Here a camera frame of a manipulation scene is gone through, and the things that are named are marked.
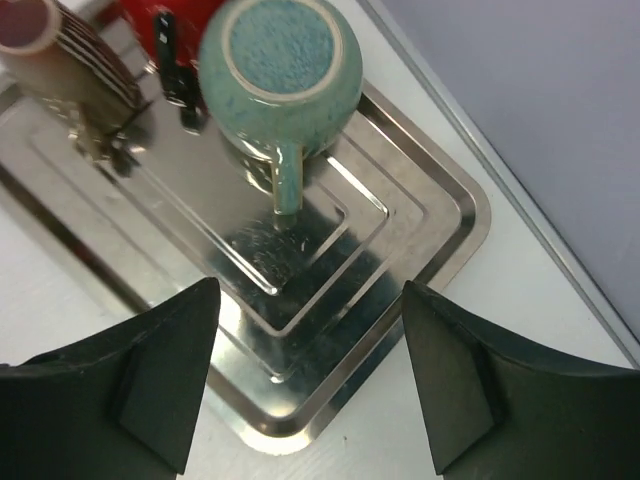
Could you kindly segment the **red mug black handle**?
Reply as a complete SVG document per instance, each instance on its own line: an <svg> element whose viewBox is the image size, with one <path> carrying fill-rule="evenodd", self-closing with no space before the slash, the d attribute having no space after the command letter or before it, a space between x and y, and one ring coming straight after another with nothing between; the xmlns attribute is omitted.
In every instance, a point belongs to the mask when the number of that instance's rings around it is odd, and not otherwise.
<svg viewBox="0 0 640 480"><path fill-rule="evenodd" d="M199 134L206 107L198 83L198 51L223 0L121 0L124 17L159 75L166 101L182 128Z"/></svg>

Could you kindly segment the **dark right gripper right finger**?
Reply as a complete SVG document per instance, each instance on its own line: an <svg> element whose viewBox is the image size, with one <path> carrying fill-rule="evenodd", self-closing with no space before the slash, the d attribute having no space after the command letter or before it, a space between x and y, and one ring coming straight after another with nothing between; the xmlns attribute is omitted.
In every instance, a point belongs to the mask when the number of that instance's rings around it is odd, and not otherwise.
<svg viewBox="0 0 640 480"><path fill-rule="evenodd" d="M446 479L635 479L639 373L539 344L409 281L402 320Z"/></svg>

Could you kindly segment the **brown striped steel mug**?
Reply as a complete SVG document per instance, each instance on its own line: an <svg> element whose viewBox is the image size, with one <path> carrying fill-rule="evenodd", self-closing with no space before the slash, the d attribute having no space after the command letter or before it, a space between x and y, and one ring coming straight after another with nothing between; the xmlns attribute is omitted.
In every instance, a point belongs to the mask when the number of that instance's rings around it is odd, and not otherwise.
<svg viewBox="0 0 640 480"><path fill-rule="evenodd" d="M141 103L118 55L58 1L1 3L1 62L16 79L53 97L117 111Z"/></svg>

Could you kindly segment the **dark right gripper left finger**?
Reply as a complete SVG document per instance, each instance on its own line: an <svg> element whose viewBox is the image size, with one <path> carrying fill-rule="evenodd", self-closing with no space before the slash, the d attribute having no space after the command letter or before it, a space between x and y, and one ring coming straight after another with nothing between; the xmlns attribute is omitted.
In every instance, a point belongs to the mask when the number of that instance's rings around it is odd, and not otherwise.
<svg viewBox="0 0 640 480"><path fill-rule="evenodd" d="M207 277L99 333L3 365L2 477L182 475L219 312L219 282Z"/></svg>

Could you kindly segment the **teal speckled ceramic mug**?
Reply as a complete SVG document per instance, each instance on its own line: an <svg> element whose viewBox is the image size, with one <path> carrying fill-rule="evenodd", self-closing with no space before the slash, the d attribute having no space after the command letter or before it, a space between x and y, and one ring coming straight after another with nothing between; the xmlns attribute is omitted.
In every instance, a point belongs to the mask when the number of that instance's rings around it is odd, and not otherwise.
<svg viewBox="0 0 640 480"><path fill-rule="evenodd" d="M227 1L204 32L198 77L224 137L269 164L275 213L298 212L305 159L331 146L363 89L346 18L327 1Z"/></svg>

